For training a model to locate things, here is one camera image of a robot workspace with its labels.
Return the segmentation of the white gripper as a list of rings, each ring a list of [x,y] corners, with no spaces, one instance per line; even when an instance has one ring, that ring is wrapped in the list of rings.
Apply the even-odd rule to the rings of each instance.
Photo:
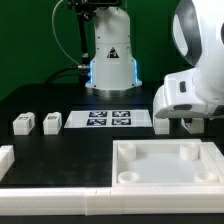
[[[224,118],[224,96],[209,102],[196,93],[193,76],[198,74],[197,69],[189,69],[166,75],[154,97],[153,115],[184,118],[185,127],[191,126],[193,118]]]

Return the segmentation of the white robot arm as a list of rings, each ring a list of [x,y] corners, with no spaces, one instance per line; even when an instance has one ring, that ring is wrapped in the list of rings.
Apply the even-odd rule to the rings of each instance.
[[[108,95],[139,86],[127,13],[117,7],[98,9],[94,26],[96,54],[88,90]],[[153,117],[224,117],[224,0],[180,0],[172,36],[191,68],[165,76],[155,94]]]

